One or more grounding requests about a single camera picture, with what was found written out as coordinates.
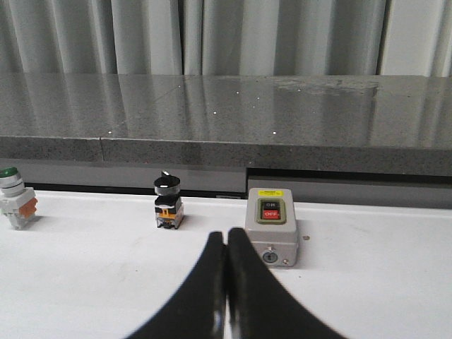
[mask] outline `gray panel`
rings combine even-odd
[[[452,185],[249,177],[248,189],[254,187],[290,189],[298,202],[452,208]]]

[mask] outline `orange contact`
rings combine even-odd
[[[36,212],[37,199],[33,198],[28,201],[24,206],[19,208],[19,213],[28,219],[34,212]]]

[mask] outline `red off button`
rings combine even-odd
[[[264,220],[277,220],[280,219],[280,211],[279,210],[263,210],[262,219]]]

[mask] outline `yellow warning label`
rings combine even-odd
[[[283,191],[259,191],[258,192],[259,196],[283,196],[284,192]]]

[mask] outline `switch box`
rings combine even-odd
[[[250,189],[245,230],[263,262],[293,266],[298,254],[298,229],[289,189]]]

